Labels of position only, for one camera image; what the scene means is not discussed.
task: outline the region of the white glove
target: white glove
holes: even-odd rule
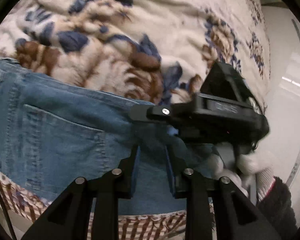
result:
[[[242,175],[239,176],[233,171],[224,169],[223,162],[218,155],[213,154],[208,159],[208,165],[214,179],[219,179],[223,176],[229,177],[246,196],[248,196],[247,189],[253,177],[256,176],[259,201],[266,197],[275,183],[274,162],[275,157],[269,151],[255,151],[248,155],[240,155],[237,160],[237,167],[242,172]]]

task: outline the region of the floral blanket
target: floral blanket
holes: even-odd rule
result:
[[[270,81],[259,0],[21,0],[0,25],[0,57],[155,104],[188,101],[216,60],[233,65],[263,108]],[[0,191],[31,221],[49,205],[1,173]],[[186,214],[119,220],[120,239],[182,239]]]

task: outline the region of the black cable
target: black cable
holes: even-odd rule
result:
[[[8,228],[9,228],[9,231],[10,231],[10,234],[11,234],[11,237],[12,237],[12,240],[17,240],[16,234],[15,234],[15,232],[14,232],[14,230],[13,230],[12,223],[11,223],[11,220],[10,220],[10,217],[9,217],[9,214],[8,214],[7,207],[6,207],[6,205],[4,204],[4,202],[3,202],[3,199],[2,199],[1,194],[0,194],[0,206],[1,206],[1,208],[2,208],[4,217],[5,217],[6,221],[7,221]]]

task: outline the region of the black fuzzy fabric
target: black fuzzy fabric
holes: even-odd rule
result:
[[[297,232],[296,218],[291,207],[291,193],[280,178],[275,179],[272,190],[257,207],[277,230],[282,240],[291,240]]]

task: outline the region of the white wall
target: white wall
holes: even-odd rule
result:
[[[285,8],[263,7],[263,13],[270,41],[271,85],[266,116],[271,130],[259,143],[259,150],[267,149],[277,156],[275,175],[286,182],[300,156],[300,41],[291,19],[299,29],[300,24]],[[290,191],[299,226],[300,167]]]

